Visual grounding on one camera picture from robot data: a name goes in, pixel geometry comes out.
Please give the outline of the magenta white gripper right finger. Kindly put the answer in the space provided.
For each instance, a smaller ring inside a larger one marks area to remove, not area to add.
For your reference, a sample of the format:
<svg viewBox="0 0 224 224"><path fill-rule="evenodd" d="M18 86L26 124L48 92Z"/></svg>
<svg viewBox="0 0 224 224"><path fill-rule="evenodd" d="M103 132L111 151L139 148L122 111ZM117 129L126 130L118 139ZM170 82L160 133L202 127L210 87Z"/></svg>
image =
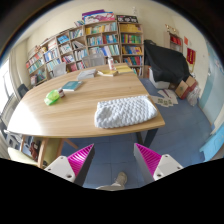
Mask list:
<svg viewBox="0 0 224 224"><path fill-rule="evenodd" d="M138 143L134 144L134 156L146 184L157 181L183 168L169 154L160 155Z"/></svg>

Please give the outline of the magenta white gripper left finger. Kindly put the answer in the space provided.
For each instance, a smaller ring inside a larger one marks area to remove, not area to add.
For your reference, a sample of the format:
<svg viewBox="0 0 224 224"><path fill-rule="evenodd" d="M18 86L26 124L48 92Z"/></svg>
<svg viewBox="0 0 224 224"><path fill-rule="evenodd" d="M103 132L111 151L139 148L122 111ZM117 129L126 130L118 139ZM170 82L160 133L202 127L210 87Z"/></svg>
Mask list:
<svg viewBox="0 0 224 224"><path fill-rule="evenodd" d="M94 145L90 144L68 157L59 156L45 168L45 171L75 183L78 186L82 186L85 182L94 154Z"/></svg>

